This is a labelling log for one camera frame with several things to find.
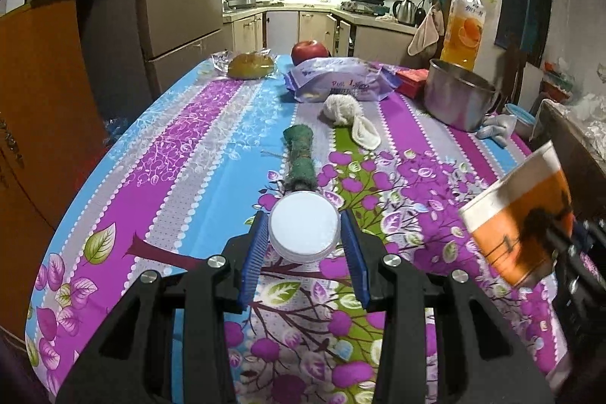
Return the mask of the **orange white carton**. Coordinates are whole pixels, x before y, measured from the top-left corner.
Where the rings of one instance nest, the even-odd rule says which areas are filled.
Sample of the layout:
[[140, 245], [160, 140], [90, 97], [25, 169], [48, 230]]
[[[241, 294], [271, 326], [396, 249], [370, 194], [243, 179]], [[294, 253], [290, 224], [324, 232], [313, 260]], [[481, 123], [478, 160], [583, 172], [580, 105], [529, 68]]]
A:
[[534, 288], [551, 274], [547, 226], [572, 233], [574, 214], [566, 175], [552, 142], [534, 151], [459, 209], [489, 265], [514, 288]]

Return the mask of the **white round lid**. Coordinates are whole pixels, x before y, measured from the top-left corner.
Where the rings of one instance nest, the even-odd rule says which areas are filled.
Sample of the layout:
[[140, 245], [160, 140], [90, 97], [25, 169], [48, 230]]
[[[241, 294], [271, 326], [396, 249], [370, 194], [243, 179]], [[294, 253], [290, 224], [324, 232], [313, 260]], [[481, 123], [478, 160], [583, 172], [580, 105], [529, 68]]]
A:
[[319, 262], [340, 239], [340, 213], [320, 194], [293, 192], [272, 207], [268, 233], [271, 246], [284, 259], [296, 264]]

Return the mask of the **white tissue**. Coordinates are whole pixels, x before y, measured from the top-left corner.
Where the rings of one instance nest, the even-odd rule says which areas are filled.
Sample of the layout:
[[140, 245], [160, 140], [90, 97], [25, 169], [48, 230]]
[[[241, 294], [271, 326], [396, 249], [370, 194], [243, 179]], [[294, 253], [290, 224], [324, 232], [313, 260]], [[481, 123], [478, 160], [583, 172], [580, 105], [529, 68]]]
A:
[[351, 126], [351, 139], [361, 148], [374, 151], [382, 139], [375, 125], [364, 115], [355, 115]]

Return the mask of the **dark wooden dining table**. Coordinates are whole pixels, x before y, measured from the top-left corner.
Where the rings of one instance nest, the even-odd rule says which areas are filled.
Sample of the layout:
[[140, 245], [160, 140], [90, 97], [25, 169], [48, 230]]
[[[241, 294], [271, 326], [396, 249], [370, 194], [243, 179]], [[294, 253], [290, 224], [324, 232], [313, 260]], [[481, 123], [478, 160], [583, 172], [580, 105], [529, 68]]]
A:
[[543, 100], [530, 137], [535, 151], [552, 142], [579, 220], [605, 218], [605, 120], [583, 121], [573, 107]]

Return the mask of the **floral purple tablecloth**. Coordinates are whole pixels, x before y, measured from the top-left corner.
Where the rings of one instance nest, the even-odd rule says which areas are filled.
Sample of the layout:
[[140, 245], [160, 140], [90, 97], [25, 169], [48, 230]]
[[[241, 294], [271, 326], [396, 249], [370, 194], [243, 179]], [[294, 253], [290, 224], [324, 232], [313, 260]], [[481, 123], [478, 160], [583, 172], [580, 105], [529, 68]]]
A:
[[269, 218], [254, 299], [225, 323], [236, 394], [251, 403], [368, 403], [384, 314], [355, 298], [340, 210], [423, 271], [460, 270], [512, 323], [543, 372], [565, 354], [554, 281], [515, 289], [459, 210], [528, 156], [447, 127], [396, 93], [362, 107], [374, 151], [298, 103], [280, 75], [238, 82], [204, 62], [141, 114], [77, 189], [34, 282], [25, 344], [55, 394], [95, 329], [142, 272], [170, 276]]

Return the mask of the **light blue basin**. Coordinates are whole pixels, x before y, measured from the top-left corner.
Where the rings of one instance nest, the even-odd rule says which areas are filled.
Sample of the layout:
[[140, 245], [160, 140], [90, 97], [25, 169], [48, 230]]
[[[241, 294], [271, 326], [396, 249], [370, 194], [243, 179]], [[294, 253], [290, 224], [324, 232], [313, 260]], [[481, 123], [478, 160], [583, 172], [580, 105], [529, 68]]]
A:
[[536, 125], [535, 117], [513, 103], [507, 103], [503, 107], [503, 113], [515, 117], [515, 133], [521, 139], [529, 140]]

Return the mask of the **white crumpled sheet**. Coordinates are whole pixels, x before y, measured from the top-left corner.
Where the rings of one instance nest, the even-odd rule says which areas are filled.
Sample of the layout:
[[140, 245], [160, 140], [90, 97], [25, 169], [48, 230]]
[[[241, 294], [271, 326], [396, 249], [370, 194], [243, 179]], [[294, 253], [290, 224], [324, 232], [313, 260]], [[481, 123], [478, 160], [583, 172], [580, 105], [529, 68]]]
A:
[[605, 154], [606, 116], [605, 96], [588, 93], [579, 101], [565, 107], [566, 114], [581, 129], [590, 144], [601, 154]]

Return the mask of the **grey glove on table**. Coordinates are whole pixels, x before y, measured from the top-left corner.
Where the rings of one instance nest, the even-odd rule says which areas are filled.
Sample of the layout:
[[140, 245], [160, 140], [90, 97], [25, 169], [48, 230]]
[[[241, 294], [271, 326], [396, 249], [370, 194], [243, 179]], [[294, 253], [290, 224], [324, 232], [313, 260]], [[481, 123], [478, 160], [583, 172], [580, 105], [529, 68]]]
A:
[[477, 139], [491, 139], [504, 149], [511, 140], [517, 125], [517, 118], [508, 114], [487, 115], [476, 131]]

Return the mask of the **white crumpled cloth ball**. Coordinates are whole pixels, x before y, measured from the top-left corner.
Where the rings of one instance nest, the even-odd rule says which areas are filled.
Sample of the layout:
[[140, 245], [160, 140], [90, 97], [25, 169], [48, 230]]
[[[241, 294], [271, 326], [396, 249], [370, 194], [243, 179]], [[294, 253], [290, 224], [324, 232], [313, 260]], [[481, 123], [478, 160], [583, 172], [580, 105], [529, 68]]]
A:
[[336, 126], [352, 126], [362, 117], [362, 106], [349, 94], [331, 94], [323, 103], [323, 115]]

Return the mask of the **orange wooden cabinet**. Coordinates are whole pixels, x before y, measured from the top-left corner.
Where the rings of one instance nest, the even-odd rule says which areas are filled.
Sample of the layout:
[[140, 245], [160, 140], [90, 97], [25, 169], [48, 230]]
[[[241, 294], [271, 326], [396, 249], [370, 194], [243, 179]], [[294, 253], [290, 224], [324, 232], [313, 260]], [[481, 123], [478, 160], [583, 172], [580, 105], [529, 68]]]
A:
[[30, 0], [1, 17], [1, 330], [16, 339], [43, 255], [107, 137], [78, 1]]

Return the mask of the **orange juice bottle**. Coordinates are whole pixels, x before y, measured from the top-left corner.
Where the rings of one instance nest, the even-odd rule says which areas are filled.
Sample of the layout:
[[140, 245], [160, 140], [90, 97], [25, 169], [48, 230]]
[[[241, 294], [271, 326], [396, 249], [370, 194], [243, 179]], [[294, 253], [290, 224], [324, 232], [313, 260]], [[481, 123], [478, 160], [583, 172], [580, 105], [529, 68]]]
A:
[[452, 0], [440, 60], [472, 71], [485, 19], [486, 9], [482, 0]]

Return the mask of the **bread in clear bag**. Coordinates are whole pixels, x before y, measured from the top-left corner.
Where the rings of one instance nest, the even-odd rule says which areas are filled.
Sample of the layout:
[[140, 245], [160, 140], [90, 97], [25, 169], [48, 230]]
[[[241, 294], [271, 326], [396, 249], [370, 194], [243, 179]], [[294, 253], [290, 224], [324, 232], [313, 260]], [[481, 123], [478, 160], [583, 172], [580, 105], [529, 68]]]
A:
[[234, 80], [259, 80], [275, 70], [275, 60], [268, 50], [232, 52], [224, 50], [211, 55], [218, 73]]

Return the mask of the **pink hanging towel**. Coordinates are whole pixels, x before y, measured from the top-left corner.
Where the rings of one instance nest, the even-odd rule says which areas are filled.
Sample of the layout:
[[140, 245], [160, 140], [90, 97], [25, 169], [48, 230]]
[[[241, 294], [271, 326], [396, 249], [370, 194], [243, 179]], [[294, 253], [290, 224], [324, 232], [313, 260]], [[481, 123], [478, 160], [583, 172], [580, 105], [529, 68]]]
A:
[[443, 12], [433, 6], [426, 14], [425, 19], [417, 29], [411, 43], [408, 46], [408, 56], [423, 56], [432, 58], [437, 52], [437, 44], [445, 35], [445, 24]]

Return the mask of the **red apple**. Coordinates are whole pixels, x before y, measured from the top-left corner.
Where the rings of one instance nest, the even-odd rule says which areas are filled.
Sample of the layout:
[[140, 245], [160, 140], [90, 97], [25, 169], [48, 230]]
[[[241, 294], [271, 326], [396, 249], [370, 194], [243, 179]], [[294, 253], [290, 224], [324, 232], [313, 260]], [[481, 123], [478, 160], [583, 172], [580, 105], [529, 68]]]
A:
[[327, 58], [330, 52], [323, 43], [317, 40], [305, 40], [296, 43], [291, 51], [291, 59], [295, 66], [312, 58]]

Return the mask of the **electric kettle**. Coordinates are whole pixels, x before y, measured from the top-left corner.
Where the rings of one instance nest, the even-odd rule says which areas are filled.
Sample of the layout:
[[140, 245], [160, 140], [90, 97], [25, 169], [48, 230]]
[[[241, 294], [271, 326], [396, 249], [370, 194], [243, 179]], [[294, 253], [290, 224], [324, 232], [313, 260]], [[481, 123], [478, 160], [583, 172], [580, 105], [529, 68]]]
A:
[[416, 4], [411, 0], [395, 0], [391, 6], [392, 16], [403, 25], [414, 26]]

